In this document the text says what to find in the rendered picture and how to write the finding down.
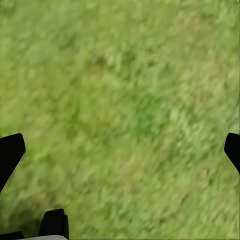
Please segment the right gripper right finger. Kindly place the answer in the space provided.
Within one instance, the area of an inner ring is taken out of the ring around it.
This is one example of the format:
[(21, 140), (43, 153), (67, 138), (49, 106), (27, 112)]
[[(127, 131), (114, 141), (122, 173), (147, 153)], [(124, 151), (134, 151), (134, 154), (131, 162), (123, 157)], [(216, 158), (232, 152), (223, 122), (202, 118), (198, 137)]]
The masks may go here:
[(228, 133), (224, 151), (240, 173), (240, 135)]

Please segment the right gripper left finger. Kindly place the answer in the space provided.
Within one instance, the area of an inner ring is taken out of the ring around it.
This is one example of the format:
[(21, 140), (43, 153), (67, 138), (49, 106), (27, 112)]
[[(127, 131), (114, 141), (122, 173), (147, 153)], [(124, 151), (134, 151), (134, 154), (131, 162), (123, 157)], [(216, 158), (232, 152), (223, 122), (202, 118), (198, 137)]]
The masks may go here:
[(0, 138), (0, 192), (26, 151), (21, 133)]

